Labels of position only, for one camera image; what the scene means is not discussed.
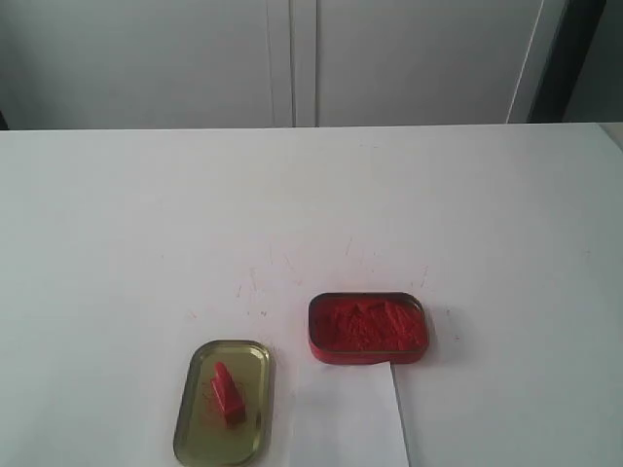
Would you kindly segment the red rubber stamp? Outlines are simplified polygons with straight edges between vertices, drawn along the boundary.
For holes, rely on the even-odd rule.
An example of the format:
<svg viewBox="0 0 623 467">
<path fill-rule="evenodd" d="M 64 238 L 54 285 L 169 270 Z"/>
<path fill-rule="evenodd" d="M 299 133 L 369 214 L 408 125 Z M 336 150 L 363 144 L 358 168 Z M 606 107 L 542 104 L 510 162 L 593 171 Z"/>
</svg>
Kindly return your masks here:
<svg viewBox="0 0 623 467">
<path fill-rule="evenodd" d="M 226 425 L 234 427 L 244 422 L 246 411 L 243 397 L 224 363 L 214 364 L 214 375 L 210 384 L 219 413 Z"/>
</svg>

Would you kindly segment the red ink pad tin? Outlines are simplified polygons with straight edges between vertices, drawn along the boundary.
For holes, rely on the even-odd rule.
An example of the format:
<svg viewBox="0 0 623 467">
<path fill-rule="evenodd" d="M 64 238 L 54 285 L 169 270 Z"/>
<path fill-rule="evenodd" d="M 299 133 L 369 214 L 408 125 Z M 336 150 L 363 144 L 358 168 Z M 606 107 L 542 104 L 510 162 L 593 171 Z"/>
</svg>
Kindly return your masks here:
<svg viewBox="0 0 623 467">
<path fill-rule="evenodd" d="M 330 365 L 411 364 L 429 346 L 421 303 L 403 292 L 336 292 L 308 308 L 312 355 Z"/>
</svg>

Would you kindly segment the white paper sheet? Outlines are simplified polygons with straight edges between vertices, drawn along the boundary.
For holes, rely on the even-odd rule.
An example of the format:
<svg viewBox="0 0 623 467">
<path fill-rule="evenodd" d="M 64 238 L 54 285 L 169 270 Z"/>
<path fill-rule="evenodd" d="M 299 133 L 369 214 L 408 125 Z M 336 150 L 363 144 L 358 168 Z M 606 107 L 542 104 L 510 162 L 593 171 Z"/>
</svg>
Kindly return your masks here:
<svg viewBox="0 0 623 467">
<path fill-rule="evenodd" d="M 407 466 L 403 426 L 388 363 L 312 363 L 299 373 L 291 466 Z"/>
</svg>

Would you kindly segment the gold tin lid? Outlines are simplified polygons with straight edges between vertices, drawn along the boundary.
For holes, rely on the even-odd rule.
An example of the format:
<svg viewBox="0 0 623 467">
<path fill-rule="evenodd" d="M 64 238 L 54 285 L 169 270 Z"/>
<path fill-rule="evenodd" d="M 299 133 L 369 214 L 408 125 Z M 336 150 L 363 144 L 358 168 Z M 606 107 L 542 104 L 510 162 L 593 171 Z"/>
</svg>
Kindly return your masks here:
<svg viewBox="0 0 623 467">
<path fill-rule="evenodd" d="M 173 451 L 183 466 L 243 466 L 272 420 L 273 361 L 256 341 L 210 341 L 192 356 Z"/>
</svg>

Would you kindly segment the white cabinet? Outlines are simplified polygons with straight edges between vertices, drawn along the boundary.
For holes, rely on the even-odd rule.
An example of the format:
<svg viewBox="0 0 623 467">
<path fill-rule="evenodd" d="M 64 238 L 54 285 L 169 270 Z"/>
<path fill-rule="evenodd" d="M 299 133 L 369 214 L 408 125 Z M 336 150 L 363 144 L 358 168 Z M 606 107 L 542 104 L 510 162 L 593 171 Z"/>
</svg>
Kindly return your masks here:
<svg viewBox="0 0 623 467">
<path fill-rule="evenodd" d="M 12 129 L 527 120 L 563 1 L 5 1 Z"/>
</svg>

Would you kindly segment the dark vertical post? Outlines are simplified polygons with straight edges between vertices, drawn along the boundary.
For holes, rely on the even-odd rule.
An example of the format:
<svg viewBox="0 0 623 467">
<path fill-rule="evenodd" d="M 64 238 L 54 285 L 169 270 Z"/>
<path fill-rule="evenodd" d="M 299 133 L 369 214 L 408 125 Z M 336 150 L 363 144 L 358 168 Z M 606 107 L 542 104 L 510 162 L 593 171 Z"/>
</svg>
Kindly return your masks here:
<svg viewBox="0 0 623 467">
<path fill-rule="evenodd" d="M 564 119 L 606 4 L 606 0 L 566 2 L 531 104 L 529 124 L 553 124 Z"/>
</svg>

